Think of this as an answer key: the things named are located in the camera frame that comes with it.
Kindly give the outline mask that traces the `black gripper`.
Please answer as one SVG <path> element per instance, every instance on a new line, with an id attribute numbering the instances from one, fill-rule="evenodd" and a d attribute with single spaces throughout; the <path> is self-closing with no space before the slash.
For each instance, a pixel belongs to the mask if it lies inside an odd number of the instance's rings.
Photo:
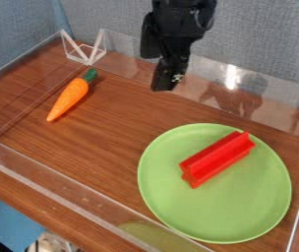
<path id="1" fill-rule="evenodd" d="M 217 0 L 153 0 L 142 25 L 141 56 L 163 57 L 154 72 L 154 92 L 172 91 L 184 80 L 190 48 L 213 27 L 217 4 Z"/>

